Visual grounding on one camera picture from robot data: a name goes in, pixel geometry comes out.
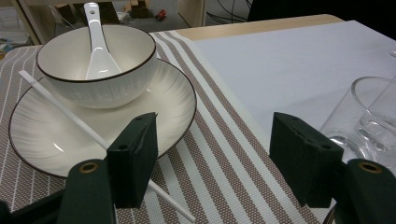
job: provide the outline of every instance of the glass cup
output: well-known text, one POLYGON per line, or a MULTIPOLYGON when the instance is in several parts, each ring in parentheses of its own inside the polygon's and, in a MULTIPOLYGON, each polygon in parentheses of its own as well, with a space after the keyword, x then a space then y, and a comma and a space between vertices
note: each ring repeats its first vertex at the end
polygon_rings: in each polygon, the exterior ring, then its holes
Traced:
POLYGON ((344 149, 344 162, 375 161, 396 175, 396 81, 356 79, 320 131, 344 149))

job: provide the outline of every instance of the white straw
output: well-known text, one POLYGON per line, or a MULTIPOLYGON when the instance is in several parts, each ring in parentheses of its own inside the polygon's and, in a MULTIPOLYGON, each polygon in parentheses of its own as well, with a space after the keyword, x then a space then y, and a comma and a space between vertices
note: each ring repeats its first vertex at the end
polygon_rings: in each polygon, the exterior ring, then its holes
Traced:
MULTIPOLYGON (((88 124, 86 124, 82 119, 80 119, 76 114, 70 111, 65 105, 63 105, 58 99, 56 99, 52 94, 47 91, 40 83, 38 83, 29 73, 25 70, 19 72, 21 77, 28 81, 33 88, 35 88, 42 96, 53 103, 58 109, 60 109, 67 117, 73 120, 78 127, 89 134, 102 148, 107 150, 110 144, 102 138, 96 131, 94 131, 88 124)), ((154 190, 161 198, 166 202, 170 203, 181 215, 183 215, 190 222, 195 222, 195 217, 187 210, 185 210, 178 202, 176 202, 170 195, 163 191, 158 185, 156 185, 152 180, 148 182, 148 186, 154 190)))

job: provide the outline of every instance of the striped placemat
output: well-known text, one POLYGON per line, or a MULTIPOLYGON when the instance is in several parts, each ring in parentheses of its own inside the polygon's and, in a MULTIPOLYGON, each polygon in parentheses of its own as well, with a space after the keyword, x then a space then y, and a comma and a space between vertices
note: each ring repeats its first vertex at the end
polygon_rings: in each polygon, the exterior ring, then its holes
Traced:
MULTIPOLYGON (((197 93, 194 122, 158 159, 152 180, 196 217, 196 223, 319 223, 327 209, 301 207, 268 157, 269 139, 193 42, 175 31, 152 33, 158 57, 180 68, 197 93)), ((35 78, 40 46, 14 49, 0 61, 0 200, 18 210, 64 188, 15 154, 8 137, 12 111, 35 78)), ((118 209, 119 223, 189 223, 148 190, 140 209, 118 209)))

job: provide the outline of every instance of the white spoon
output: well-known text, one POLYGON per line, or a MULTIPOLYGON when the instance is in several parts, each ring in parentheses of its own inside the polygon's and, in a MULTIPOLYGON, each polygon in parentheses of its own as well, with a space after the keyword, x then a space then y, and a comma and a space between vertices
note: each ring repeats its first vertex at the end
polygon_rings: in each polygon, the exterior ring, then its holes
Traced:
POLYGON ((108 51, 100 22, 99 6, 96 3, 84 4, 85 15, 91 36, 91 60, 86 79, 111 77, 121 72, 108 51))

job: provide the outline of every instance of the plate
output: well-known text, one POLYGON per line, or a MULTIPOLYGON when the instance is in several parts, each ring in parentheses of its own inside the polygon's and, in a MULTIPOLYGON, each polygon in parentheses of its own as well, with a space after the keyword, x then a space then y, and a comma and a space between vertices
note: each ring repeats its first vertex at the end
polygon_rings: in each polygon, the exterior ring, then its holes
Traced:
MULTIPOLYGON (((197 101, 191 82, 180 70, 162 60, 157 64, 145 92, 128 105, 113 109, 73 104, 52 90, 46 79, 39 82, 108 143, 112 143, 133 118, 157 113, 160 158, 190 128, 197 101)), ((102 147, 35 89, 29 89, 15 106, 9 135, 23 161, 58 177, 67 177, 69 170, 81 161, 106 156, 102 147)))

